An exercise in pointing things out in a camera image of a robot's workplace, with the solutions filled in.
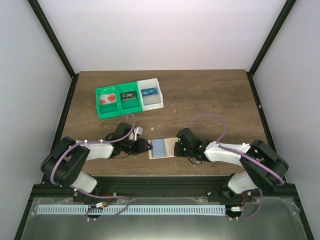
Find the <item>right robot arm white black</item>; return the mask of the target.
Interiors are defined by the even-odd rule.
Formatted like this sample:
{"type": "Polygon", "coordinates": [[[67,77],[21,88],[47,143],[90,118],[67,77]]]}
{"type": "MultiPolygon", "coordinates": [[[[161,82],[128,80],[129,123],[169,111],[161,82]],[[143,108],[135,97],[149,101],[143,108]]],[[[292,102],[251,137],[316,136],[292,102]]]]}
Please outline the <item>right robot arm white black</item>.
{"type": "Polygon", "coordinates": [[[189,128],[183,128],[174,145],[176,157],[194,158],[198,162],[223,162],[243,167],[241,173],[233,173],[222,191],[228,198],[246,191],[260,189],[274,192],[285,184],[288,163],[262,140],[251,144],[226,144],[218,141],[201,141],[189,128]]]}

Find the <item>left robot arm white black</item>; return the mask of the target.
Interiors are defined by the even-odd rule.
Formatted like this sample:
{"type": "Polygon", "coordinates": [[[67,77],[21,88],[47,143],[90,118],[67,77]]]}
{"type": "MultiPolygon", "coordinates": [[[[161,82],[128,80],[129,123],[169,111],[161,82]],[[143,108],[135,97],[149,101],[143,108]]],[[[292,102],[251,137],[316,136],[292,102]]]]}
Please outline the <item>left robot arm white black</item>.
{"type": "Polygon", "coordinates": [[[153,149],[141,138],[143,129],[121,122],[114,132],[98,141],[79,141],[64,137],[42,162],[40,170],[54,185],[92,193],[98,181],[82,171],[86,162],[96,159],[113,159],[124,152],[128,156],[139,155],[153,149]]]}

